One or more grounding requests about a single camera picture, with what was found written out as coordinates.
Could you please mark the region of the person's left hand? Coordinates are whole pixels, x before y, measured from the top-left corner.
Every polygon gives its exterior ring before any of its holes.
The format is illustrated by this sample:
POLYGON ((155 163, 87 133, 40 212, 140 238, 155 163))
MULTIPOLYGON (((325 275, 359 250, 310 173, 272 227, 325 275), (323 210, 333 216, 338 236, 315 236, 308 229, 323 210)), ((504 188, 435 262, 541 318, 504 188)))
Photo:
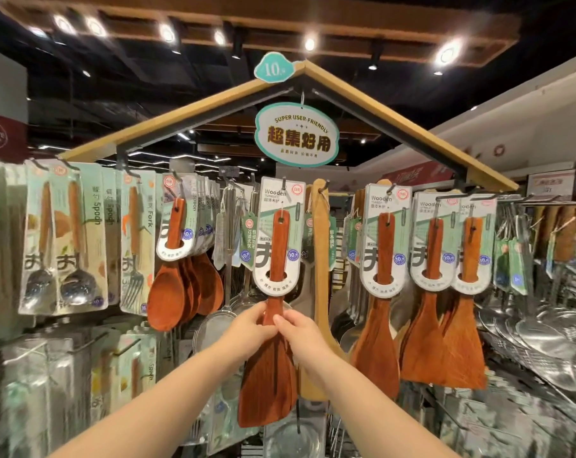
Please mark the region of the person's left hand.
POLYGON ((254 324, 263 325, 259 321, 266 316, 267 306, 267 302, 262 301, 242 311, 223 332, 217 344, 231 364, 245 362, 263 345, 253 342, 252 329, 254 324))

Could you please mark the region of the person's right hand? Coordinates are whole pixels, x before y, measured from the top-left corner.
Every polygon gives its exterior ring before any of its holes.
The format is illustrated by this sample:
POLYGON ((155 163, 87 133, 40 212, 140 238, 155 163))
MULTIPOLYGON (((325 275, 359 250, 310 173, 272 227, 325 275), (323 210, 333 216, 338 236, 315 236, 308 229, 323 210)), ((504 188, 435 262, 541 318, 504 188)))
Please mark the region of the person's right hand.
POLYGON ((301 368, 312 379, 322 380, 339 359, 324 340, 321 331, 311 318, 297 310, 285 310, 283 315, 301 315, 301 335, 298 346, 290 347, 301 368))

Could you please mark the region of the dark wooden turner with card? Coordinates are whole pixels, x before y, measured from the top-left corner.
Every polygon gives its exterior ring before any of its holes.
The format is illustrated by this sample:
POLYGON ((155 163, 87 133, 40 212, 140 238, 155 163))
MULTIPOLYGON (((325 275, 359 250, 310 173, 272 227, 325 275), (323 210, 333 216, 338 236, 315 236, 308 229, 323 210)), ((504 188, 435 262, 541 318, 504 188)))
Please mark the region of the dark wooden turner with card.
MULTIPOLYGON (((299 281, 306 185, 263 177, 257 202, 257 238, 253 282, 266 297, 270 325, 283 315, 285 297, 299 281)), ((287 342, 278 333, 245 364, 239 393, 238 424, 261 427, 286 417, 298 399, 296 369, 287 342)))

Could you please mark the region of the person's left forearm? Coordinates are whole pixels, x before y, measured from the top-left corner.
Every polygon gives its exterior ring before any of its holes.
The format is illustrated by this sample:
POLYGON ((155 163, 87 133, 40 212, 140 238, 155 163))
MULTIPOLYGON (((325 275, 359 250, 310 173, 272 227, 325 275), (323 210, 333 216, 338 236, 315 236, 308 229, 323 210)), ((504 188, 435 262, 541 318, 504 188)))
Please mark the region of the person's left forearm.
POLYGON ((256 349, 218 341, 48 458, 171 458, 212 393, 256 349))

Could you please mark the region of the person's right forearm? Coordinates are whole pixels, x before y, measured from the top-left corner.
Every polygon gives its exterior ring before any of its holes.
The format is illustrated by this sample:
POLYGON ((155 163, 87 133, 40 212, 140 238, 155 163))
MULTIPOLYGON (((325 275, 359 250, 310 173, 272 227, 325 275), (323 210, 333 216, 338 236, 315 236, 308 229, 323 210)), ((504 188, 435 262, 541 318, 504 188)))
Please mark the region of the person's right forearm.
POLYGON ((307 369, 362 458, 460 458, 337 355, 315 360, 307 369))

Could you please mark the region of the metal mesh strainer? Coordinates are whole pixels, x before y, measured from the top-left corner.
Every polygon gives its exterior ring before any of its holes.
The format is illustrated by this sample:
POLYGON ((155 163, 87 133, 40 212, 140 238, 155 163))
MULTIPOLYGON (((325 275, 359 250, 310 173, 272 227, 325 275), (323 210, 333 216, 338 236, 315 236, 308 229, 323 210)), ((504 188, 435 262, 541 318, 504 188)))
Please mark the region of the metal mesh strainer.
POLYGON ((235 253, 237 240, 237 227, 241 215, 244 188, 236 182, 228 179, 223 191, 221 209, 216 219, 216 239, 214 264, 223 266, 223 300, 218 310, 212 311, 202 321, 193 339, 193 351, 195 354, 202 352, 217 342, 229 328, 236 313, 231 308, 232 298, 232 258, 235 253))

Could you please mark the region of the hanging metal spatulas with tags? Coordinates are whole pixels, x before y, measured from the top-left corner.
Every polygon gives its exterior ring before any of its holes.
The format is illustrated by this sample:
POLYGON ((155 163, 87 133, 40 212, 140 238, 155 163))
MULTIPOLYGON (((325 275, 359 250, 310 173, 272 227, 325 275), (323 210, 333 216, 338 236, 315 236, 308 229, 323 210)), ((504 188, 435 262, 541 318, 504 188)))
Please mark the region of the hanging metal spatulas with tags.
POLYGON ((351 210, 344 218, 341 257, 344 260, 346 278, 343 288, 333 293, 330 303, 331 333, 338 343, 345 333, 356 326, 359 318, 360 278, 357 248, 364 215, 364 197, 364 189, 355 192, 351 210))

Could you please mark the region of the row of carded wooden rice spoons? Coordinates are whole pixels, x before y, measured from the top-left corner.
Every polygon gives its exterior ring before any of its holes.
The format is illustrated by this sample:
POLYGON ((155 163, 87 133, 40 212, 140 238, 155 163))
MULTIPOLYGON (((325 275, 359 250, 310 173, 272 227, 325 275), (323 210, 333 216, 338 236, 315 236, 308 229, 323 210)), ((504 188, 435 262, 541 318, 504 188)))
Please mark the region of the row of carded wooden rice spoons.
POLYGON ((164 175, 155 252, 161 261, 147 298, 152 328, 171 331, 220 309, 224 286, 212 263, 221 189, 195 173, 164 175))

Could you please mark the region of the shelf of clear cutlery packets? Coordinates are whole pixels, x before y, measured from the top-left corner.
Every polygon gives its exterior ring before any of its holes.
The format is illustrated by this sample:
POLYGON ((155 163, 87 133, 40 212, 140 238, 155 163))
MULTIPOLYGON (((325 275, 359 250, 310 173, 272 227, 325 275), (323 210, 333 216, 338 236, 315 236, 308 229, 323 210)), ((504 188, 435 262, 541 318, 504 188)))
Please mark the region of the shelf of clear cutlery packets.
POLYGON ((146 322, 55 324, 0 345, 0 458, 46 458, 156 384, 146 322))

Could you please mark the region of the pile of clear packaged kitchenware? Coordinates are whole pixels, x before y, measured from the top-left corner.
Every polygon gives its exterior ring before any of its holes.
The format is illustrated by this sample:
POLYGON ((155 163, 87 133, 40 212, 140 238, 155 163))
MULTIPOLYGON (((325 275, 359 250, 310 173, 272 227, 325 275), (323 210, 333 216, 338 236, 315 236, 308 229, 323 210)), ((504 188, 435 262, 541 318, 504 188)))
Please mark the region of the pile of clear packaged kitchenware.
POLYGON ((398 403, 462 458, 576 458, 576 407, 494 372, 485 390, 402 381, 398 403))

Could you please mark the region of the small teal price sign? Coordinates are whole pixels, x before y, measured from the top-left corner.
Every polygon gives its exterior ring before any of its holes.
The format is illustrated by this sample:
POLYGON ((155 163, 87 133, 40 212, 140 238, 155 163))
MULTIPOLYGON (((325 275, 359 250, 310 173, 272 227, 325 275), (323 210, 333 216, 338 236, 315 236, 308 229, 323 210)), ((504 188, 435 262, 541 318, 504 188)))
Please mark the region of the small teal price sign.
POLYGON ((295 65, 280 52, 268 52, 253 69, 253 75, 267 84, 287 81, 295 74, 295 65))

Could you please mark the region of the stack of metal skimmers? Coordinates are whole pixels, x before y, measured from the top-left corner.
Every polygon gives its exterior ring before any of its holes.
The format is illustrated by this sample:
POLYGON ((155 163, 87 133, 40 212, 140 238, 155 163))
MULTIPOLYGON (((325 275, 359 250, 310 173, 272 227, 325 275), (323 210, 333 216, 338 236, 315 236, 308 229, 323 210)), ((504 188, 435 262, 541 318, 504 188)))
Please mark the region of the stack of metal skimmers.
POLYGON ((576 308, 544 307, 519 317, 476 305, 482 338, 503 358, 576 404, 576 308))

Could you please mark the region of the white framed notice sign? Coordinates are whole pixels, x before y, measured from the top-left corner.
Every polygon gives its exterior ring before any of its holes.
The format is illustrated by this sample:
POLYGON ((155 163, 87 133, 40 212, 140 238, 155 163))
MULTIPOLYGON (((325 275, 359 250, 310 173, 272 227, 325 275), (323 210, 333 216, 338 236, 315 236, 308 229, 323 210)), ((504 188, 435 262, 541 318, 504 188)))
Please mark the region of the white framed notice sign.
POLYGON ((526 195, 532 199, 572 200, 576 170, 559 170, 528 175, 526 195))

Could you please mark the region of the wooden ceiling panel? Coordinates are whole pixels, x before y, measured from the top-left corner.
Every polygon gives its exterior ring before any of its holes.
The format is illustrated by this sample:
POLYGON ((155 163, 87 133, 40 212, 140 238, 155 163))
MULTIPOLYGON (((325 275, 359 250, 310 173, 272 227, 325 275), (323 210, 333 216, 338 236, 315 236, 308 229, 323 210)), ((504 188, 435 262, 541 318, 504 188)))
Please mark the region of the wooden ceiling panel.
POLYGON ((466 48, 456 65, 481 68, 520 39, 516 14, 374 2, 368 0, 0 0, 0 13, 24 27, 24 11, 106 11, 111 16, 187 24, 296 31, 319 36, 382 38, 466 48))

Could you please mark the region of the row of ceiling spotlights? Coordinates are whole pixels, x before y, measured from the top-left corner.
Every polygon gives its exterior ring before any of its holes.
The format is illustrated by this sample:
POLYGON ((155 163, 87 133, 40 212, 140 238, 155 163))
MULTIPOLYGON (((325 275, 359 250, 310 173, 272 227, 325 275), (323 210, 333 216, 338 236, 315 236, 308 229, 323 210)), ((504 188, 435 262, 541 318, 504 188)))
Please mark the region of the row of ceiling spotlights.
POLYGON ((314 33, 248 29, 224 22, 222 25, 187 24, 176 17, 161 20, 137 17, 111 16, 106 11, 67 10, 24 11, 24 27, 34 35, 45 38, 52 33, 72 37, 96 37, 104 43, 118 40, 157 42, 174 52, 185 45, 216 46, 240 59, 245 51, 280 52, 294 58, 329 56, 367 59, 369 69, 376 70, 382 61, 430 63, 442 70, 458 64, 466 48, 459 39, 443 45, 382 38, 348 38, 319 36, 314 33))

